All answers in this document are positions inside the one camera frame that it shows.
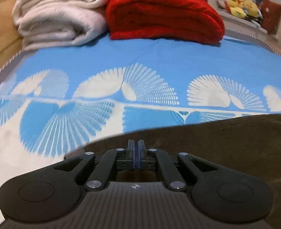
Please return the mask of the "dark brown corduroy pants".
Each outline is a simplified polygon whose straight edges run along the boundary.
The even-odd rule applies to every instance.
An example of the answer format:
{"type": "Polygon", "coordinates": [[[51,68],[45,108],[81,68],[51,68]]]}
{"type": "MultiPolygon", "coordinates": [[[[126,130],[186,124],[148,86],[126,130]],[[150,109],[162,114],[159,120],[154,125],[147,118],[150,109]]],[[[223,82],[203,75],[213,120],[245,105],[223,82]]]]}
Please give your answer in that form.
{"type": "Polygon", "coordinates": [[[124,148],[129,140],[170,155],[188,152],[208,161],[259,177],[274,190],[268,223],[281,228],[281,114],[253,115],[194,125],[154,128],[100,139],[66,154],[67,158],[124,148]]]}

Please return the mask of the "blue white patterned bedsheet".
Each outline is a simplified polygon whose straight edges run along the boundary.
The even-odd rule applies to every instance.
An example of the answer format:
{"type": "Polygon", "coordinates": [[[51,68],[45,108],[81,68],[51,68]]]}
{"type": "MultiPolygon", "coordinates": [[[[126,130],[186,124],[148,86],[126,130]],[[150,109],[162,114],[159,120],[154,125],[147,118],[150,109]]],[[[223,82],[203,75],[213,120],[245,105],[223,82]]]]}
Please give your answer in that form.
{"type": "Polygon", "coordinates": [[[0,186],[109,136],[281,113],[281,56],[227,36],[103,36],[21,52],[1,74],[0,186]]]}

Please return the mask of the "folded cream white quilt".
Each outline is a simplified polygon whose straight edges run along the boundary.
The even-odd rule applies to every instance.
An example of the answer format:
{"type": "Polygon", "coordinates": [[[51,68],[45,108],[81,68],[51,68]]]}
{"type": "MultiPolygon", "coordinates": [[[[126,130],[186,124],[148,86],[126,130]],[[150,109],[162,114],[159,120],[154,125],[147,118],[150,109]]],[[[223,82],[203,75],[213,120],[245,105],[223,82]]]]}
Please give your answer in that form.
{"type": "Polygon", "coordinates": [[[106,32],[109,0],[16,0],[13,24],[24,50],[81,46],[106,32]]]}

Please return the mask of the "yellow plush toy pile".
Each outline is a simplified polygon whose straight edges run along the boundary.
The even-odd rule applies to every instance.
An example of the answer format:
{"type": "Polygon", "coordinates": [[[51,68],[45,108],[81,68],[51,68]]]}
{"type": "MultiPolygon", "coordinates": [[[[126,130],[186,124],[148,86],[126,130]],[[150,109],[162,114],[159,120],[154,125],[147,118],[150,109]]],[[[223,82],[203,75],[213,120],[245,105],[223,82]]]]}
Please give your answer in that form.
{"type": "Polygon", "coordinates": [[[262,20],[263,16],[255,0],[218,0],[219,7],[232,16],[246,20],[262,20]]]}

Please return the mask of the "folded red fuzzy blanket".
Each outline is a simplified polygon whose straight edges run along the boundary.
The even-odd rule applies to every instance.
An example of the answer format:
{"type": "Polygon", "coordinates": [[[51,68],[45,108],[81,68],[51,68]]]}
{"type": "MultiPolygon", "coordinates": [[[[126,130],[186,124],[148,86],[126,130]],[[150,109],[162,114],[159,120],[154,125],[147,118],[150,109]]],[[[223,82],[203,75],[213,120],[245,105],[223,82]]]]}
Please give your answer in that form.
{"type": "Polygon", "coordinates": [[[217,44],[225,35],[221,16],[206,0],[110,0],[105,15],[112,40],[180,38],[217,44]]]}

